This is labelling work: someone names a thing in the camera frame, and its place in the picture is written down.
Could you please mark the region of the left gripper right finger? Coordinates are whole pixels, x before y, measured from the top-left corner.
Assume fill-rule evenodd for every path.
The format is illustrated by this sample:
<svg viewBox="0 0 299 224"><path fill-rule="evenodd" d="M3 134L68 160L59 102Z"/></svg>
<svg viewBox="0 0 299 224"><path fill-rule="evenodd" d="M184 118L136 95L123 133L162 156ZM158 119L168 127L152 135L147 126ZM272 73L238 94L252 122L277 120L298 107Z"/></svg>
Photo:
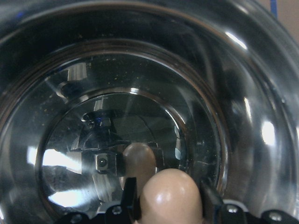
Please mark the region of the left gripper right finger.
<svg viewBox="0 0 299 224"><path fill-rule="evenodd" d="M200 180L199 190L201 193L204 220L206 222L218 222L219 212L223 205L222 198L208 179Z"/></svg>

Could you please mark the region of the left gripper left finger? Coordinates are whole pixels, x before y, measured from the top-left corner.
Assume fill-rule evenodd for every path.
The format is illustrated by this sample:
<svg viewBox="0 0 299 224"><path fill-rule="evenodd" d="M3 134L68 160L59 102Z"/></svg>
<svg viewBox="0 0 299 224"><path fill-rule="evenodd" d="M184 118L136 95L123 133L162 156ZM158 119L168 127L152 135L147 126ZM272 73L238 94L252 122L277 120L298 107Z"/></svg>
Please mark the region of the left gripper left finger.
<svg viewBox="0 0 299 224"><path fill-rule="evenodd" d="M140 200L137 196L137 178L129 177L125 181L121 198L121 215L126 222L135 222L141 217Z"/></svg>

